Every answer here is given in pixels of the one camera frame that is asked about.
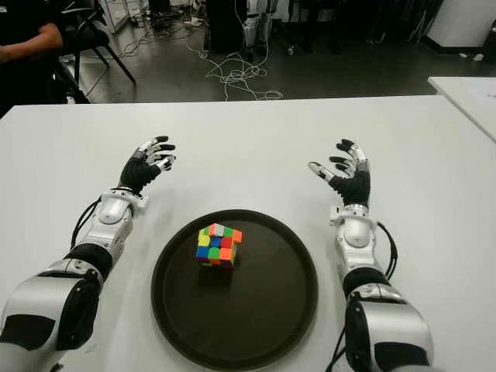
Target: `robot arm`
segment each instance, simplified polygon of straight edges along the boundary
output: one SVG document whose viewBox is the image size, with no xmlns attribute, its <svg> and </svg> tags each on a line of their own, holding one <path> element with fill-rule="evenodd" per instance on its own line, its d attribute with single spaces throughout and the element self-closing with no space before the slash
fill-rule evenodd
<svg viewBox="0 0 496 372">
<path fill-rule="evenodd" d="M 331 157 L 330 160 L 347 177 L 340 177 L 319 163 L 311 162 L 308 166 L 344 200 L 343 208 L 332 209 L 330 223 L 337 230 L 338 273 L 346 296 L 348 363 L 360 372 L 411 368 L 407 366 L 432 370 L 429 366 L 433 344 L 426 323 L 391 286 L 374 256 L 377 222 L 371 218 L 368 208 L 367 156 L 347 139 L 337 148 L 349 157 Z"/>
<path fill-rule="evenodd" d="M 117 264 L 133 216 L 143 212 L 145 185 L 175 160 L 168 138 L 152 138 L 125 165 L 119 186 L 105 192 L 88 215 L 90 227 L 71 251 L 46 270 L 21 283 L 5 305 L 0 322 L 0 372 L 49 371 L 68 351 L 93 333 L 98 296 Z"/>
</svg>

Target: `rubik's cube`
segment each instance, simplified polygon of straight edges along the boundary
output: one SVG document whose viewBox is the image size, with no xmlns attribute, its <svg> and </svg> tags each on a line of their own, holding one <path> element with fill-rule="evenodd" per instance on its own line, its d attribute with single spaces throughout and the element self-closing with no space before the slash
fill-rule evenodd
<svg viewBox="0 0 496 372">
<path fill-rule="evenodd" d="M 196 259 L 204 266 L 234 267 L 236 243 L 241 243 L 239 230 L 214 223 L 200 230 Z"/>
</svg>

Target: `robot finger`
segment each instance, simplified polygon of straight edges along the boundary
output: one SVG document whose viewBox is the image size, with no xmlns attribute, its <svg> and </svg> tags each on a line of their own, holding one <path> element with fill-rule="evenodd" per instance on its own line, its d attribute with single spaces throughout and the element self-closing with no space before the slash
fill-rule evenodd
<svg viewBox="0 0 496 372">
<path fill-rule="evenodd" d="M 317 174 L 321 179 L 323 179 L 325 182 L 329 183 L 334 177 L 341 178 L 334 172 L 332 172 L 330 169 L 323 167 L 321 164 L 311 161 L 308 163 L 308 167 L 310 170 Z"/>
<path fill-rule="evenodd" d="M 142 143 L 141 146 L 139 146 L 138 150 L 143 151 L 144 153 L 148 153 L 153 145 L 156 144 L 163 144 L 164 142 L 167 142 L 169 140 L 168 136 L 158 136 L 158 137 L 153 137 L 147 140 L 146 142 Z"/>
<path fill-rule="evenodd" d="M 346 165 L 341 163 L 336 164 L 336 169 L 344 172 L 348 177 L 353 177 L 353 175 L 355 174 L 355 167 L 347 167 Z"/>
<path fill-rule="evenodd" d="M 164 144 L 164 143 L 157 143 L 156 145 L 153 145 L 151 148 L 151 151 L 154 153 L 156 153 L 157 151 L 172 151 L 172 150 L 176 150 L 176 146 Z"/>
<path fill-rule="evenodd" d="M 160 172 L 170 171 L 172 168 L 172 163 L 176 160 L 174 155 L 166 155 L 163 159 L 154 162 L 152 165 L 159 167 Z"/>
<path fill-rule="evenodd" d="M 353 141 L 350 141 L 349 139 L 341 139 L 341 143 L 336 144 L 336 148 L 338 150 L 344 151 L 345 153 L 348 153 L 351 150 L 351 146 L 353 146 L 355 143 Z"/>
<path fill-rule="evenodd" d="M 365 163 L 368 161 L 367 155 L 365 155 L 365 152 L 358 145 L 351 146 L 351 149 L 350 151 L 348 151 L 348 153 L 357 163 Z"/>
<path fill-rule="evenodd" d="M 356 166 L 356 162 L 354 159 L 347 159 L 345 157 L 330 157 L 329 160 L 332 163 L 344 164 L 345 167 L 355 168 Z"/>
</svg>

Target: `white table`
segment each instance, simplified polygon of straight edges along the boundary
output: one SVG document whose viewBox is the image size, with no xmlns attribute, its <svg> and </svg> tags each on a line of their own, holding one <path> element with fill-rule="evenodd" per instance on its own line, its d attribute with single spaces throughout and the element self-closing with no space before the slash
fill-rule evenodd
<svg viewBox="0 0 496 372">
<path fill-rule="evenodd" d="M 347 137 L 371 159 L 371 206 L 400 253 L 393 282 L 430 325 L 436 366 L 492 370 L 496 147 L 467 124 L 442 96 L 14 108 L 0 121 L 0 303 L 68 251 L 77 217 L 116 185 L 136 145 L 167 134 L 177 163 L 145 189 L 147 214 L 107 280 L 93 337 L 65 356 L 66 371 L 203 370 L 160 333 L 150 280 L 182 226 L 224 208 L 272 215 L 307 246 L 319 277 L 315 324 L 267 369 L 322 371 L 343 324 L 328 227 L 339 198 L 306 164 L 326 163 Z"/>
<path fill-rule="evenodd" d="M 496 142 L 496 77 L 430 77 L 428 82 Z"/>
</svg>

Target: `concrete floor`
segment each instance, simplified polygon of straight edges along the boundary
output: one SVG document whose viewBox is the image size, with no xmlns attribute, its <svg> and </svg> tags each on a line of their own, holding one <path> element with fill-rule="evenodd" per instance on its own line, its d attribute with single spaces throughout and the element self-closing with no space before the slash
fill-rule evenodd
<svg viewBox="0 0 496 372">
<path fill-rule="evenodd" d="M 145 32 L 146 28 L 125 26 L 114 36 L 114 50 L 122 51 Z M 173 37 L 181 38 L 189 33 L 180 29 Z M 88 98 L 94 103 L 223 101 L 223 85 L 212 77 L 205 78 L 212 65 L 185 45 L 188 41 L 193 49 L 198 49 L 202 40 L 203 32 L 197 31 L 187 39 L 153 40 L 141 45 L 135 57 L 122 59 L 137 85 L 133 86 L 112 62 Z M 334 55 L 329 52 L 326 35 L 320 33 L 313 53 L 297 50 L 295 55 L 288 56 L 287 48 L 288 42 L 276 31 L 263 66 L 267 76 L 250 80 L 252 89 L 277 89 L 284 94 L 284 99 L 430 95 L 435 90 L 427 83 L 429 76 L 496 76 L 495 65 L 473 62 L 458 54 L 438 54 L 423 43 L 344 42 L 343 53 Z M 217 62 L 222 60 L 219 55 L 211 58 Z M 261 59 L 255 56 L 256 62 Z M 231 66 L 239 68 L 240 64 Z M 82 58 L 84 91 L 95 83 L 104 68 L 98 59 Z M 228 88 L 228 93 L 229 100 L 253 99 L 250 93 L 232 88 Z"/>
</svg>

